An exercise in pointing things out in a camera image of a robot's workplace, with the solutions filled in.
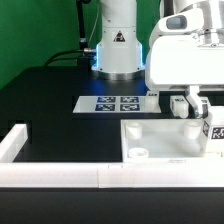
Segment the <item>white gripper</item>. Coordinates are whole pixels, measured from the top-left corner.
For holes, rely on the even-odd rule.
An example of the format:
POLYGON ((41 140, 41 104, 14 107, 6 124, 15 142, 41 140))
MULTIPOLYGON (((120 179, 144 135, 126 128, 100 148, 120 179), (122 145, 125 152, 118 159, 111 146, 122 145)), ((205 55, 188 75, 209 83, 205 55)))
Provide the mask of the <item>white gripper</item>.
POLYGON ((199 47, 190 35, 159 37, 147 56, 145 83, 156 90, 188 86, 185 96, 194 116, 206 118, 199 86, 224 86, 224 47, 199 47))

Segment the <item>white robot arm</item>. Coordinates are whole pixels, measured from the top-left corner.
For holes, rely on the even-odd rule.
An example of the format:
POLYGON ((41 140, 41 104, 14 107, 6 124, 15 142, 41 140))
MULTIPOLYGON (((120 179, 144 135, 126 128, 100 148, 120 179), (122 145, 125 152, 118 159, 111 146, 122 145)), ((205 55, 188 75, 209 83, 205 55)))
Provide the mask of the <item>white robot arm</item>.
POLYGON ((136 0, 100 0, 102 39, 92 70, 112 80, 145 75, 145 110, 159 108, 161 91, 183 90, 197 118, 224 118, 199 93, 224 89, 224 0, 161 0, 160 19, 142 57, 136 37, 136 0))

